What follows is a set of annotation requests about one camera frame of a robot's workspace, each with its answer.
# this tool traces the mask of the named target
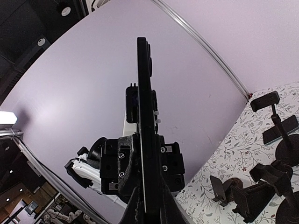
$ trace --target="table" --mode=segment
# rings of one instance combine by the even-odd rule
[[[265,146],[262,133],[273,126],[271,107],[253,112],[250,102],[266,93],[277,91],[280,102],[276,106],[281,120],[293,114],[299,116],[299,82],[286,84],[275,88],[257,91],[247,103],[244,111],[227,134],[212,157],[198,171],[192,180],[177,196],[177,202],[197,224],[242,224],[243,217],[232,212],[236,204],[231,202],[226,207],[212,201],[214,192],[210,175],[225,180],[238,177],[243,181],[243,187],[255,184],[249,171],[258,163],[270,164],[275,160],[275,149],[280,140]],[[293,167],[291,179],[294,192],[299,191],[299,166]],[[266,208],[253,222],[254,224],[275,223],[278,206],[284,197],[275,195]]]

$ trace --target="black smartphone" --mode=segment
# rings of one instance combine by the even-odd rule
[[[290,116],[281,122],[287,134],[296,131],[299,127],[298,121],[295,115]],[[270,128],[263,133],[263,143],[264,145],[269,145],[276,140],[281,139],[281,134],[276,126]]]

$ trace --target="floral pattern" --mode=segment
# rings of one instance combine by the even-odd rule
[[[262,133],[273,126],[271,107],[253,112],[250,102],[264,94],[277,91],[280,102],[276,106],[281,120],[292,115],[299,117],[299,82],[257,91],[246,104],[235,125],[214,152],[212,157],[198,171],[190,183],[180,191],[176,200],[196,224],[242,224],[243,217],[232,212],[234,202],[222,207],[212,201],[214,193],[210,175],[223,182],[232,177],[242,180],[243,186],[255,184],[249,171],[258,163],[270,164],[275,160],[275,149],[280,140],[265,146]],[[293,167],[292,186],[299,191],[299,166]],[[284,197],[275,195],[254,224],[274,224],[275,214]]]

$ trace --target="ceiling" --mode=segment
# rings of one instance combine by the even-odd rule
[[[71,8],[67,16],[57,11],[58,3]],[[29,55],[29,66],[43,51],[30,55],[32,44],[44,36],[55,42],[88,14],[84,0],[10,0],[0,1],[0,104],[28,69],[18,66]]]

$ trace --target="floral tablecloth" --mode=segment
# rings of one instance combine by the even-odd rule
[[[255,184],[249,171],[257,164],[270,164],[275,160],[275,149],[280,140],[265,146],[262,133],[271,128],[271,107],[253,112],[250,102],[266,93],[277,91],[280,102],[276,106],[281,120],[296,115],[299,120],[299,82],[257,91],[247,103],[235,125],[214,152],[207,163],[198,171],[193,179],[180,191],[176,200],[197,224],[243,224],[243,217],[232,212],[236,208],[234,202],[222,207],[212,201],[214,193],[210,175],[225,180],[238,177],[243,187]],[[293,167],[292,186],[299,191],[299,166]],[[284,197],[275,195],[254,224],[275,223],[278,206]]]

